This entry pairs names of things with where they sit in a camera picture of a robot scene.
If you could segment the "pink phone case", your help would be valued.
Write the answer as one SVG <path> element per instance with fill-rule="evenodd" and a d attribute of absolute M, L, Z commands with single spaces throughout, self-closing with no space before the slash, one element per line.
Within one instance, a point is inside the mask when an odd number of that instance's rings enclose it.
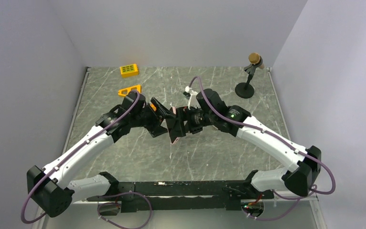
<path fill-rule="evenodd" d="M 179 140 L 179 137 L 177 136 L 177 134 L 175 133 L 175 130 L 174 130 L 174 125 L 175 125 L 175 121 L 176 121 L 176 117 L 177 117 L 177 114 L 176 114 L 176 108 L 174 106 L 172 106 L 170 108 L 170 111 L 174 114 L 174 120 L 171 120 L 169 122 L 169 127 L 168 127 L 168 131 L 169 131 L 169 137 L 170 137 L 170 140 L 171 140 L 171 145 L 174 145 L 178 140 Z"/>

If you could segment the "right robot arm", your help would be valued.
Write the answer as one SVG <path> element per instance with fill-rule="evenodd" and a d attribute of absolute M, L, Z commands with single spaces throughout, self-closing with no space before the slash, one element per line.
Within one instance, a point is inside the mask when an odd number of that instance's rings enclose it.
<path fill-rule="evenodd" d="M 321 152 L 317 147 L 306 148 L 283 138 L 242 107 L 227 106 L 212 89 L 198 93 L 196 100 L 200 105 L 198 108 L 163 109 L 172 143 L 187 133 L 196 134 L 213 125 L 223 133 L 254 144 L 283 165 L 281 169 L 251 172 L 244 183 L 244 193 L 249 198 L 273 189 L 287 189 L 300 197 L 309 194 L 321 170 L 317 162 Z"/>

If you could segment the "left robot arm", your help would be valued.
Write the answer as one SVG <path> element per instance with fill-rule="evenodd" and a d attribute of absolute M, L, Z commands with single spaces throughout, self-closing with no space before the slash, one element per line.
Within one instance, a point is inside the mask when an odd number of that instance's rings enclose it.
<path fill-rule="evenodd" d="M 67 152 L 43 168 L 32 166 L 26 174 L 28 199 L 32 199 L 44 213 L 56 217 L 73 201 L 81 199 L 82 192 L 91 190 L 94 195 L 112 200 L 118 194 L 117 180 L 101 173 L 88 183 L 76 187 L 72 182 L 77 172 L 132 128 L 143 127 L 152 137 L 168 132 L 161 123 L 169 110 L 154 97 L 146 102 L 137 91 L 128 93 L 121 104 L 104 113 L 90 131 Z"/>

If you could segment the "orange green triangle block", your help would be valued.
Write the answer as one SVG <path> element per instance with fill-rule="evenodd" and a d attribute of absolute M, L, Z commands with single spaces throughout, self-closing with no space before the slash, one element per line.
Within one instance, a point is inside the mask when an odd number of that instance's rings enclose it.
<path fill-rule="evenodd" d="M 154 104 L 150 104 L 150 107 L 153 109 L 154 112 L 157 111 L 157 107 Z"/>

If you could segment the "yellow grid block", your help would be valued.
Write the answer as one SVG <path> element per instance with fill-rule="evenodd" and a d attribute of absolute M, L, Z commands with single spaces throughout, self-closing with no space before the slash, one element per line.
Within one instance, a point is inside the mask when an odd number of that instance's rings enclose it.
<path fill-rule="evenodd" d="M 139 69 L 137 64 L 129 64 L 120 67 L 120 74 L 122 78 L 128 78 L 131 76 L 136 76 L 139 74 Z"/>

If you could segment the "black microphone stand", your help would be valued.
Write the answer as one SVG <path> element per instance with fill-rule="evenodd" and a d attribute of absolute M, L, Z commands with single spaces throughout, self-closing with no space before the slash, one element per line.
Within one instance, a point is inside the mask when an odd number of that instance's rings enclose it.
<path fill-rule="evenodd" d="M 235 87 L 235 93 L 237 96 L 243 99 L 249 99 L 254 95 L 254 88 L 251 86 L 252 80 L 256 69 L 260 64 L 250 64 L 244 68 L 244 71 L 248 74 L 247 81 L 245 83 L 238 83 Z"/>

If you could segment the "black base frame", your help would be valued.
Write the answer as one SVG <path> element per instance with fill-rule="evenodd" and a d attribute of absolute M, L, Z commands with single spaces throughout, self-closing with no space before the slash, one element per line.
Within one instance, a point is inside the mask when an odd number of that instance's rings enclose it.
<path fill-rule="evenodd" d="M 272 191 L 260 192 L 250 180 L 119 182 L 89 202 L 121 203 L 122 213 L 142 210 L 214 209 L 241 210 L 247 201 L 273 199 Z"/>

